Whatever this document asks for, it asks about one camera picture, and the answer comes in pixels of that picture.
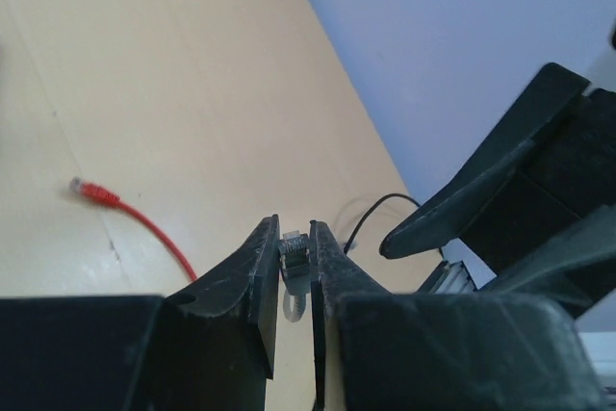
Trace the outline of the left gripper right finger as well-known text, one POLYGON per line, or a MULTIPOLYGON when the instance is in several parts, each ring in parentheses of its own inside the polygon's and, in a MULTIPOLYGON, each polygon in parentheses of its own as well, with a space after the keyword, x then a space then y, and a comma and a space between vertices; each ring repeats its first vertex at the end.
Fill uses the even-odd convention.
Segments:
POLYGON ((601 410, 572 319, 536 295, 393 294, 309 233, 319 410, 601 410))

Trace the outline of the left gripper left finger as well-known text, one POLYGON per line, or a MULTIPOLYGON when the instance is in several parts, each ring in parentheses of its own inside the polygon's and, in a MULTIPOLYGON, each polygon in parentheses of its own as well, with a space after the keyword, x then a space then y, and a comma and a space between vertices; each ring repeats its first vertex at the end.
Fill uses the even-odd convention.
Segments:
POLYGON ((5 298, 5 410, 261 410, 273 376, 277 217, 170 296, 5 298))

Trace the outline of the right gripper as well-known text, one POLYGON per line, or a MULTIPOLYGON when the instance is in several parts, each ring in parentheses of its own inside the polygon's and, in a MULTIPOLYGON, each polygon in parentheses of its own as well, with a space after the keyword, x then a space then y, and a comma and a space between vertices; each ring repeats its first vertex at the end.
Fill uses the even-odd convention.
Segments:
POLYGON ((384 238, 379 253, 401 259, 462 235, 496 274, 488 289, 547 296, 575 319, 589 311, 615 288, 614 93, 596 89, 582 98, 516 170, 589 86, 560 64, 543 65, 468 161, 384 238))

